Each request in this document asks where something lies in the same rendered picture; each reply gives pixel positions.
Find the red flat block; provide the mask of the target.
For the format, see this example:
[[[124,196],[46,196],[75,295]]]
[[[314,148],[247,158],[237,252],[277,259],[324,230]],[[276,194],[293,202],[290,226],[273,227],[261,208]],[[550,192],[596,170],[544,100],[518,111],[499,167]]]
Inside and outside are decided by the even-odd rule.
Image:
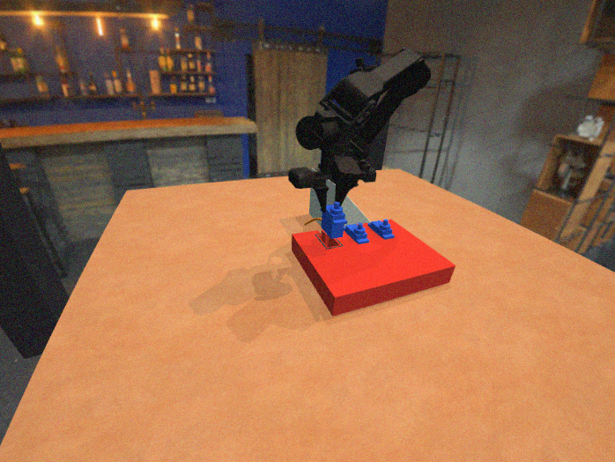
[[[450,282],[456,268],[393,220],[292,234],[292,252],[331,315],[338,316]]]

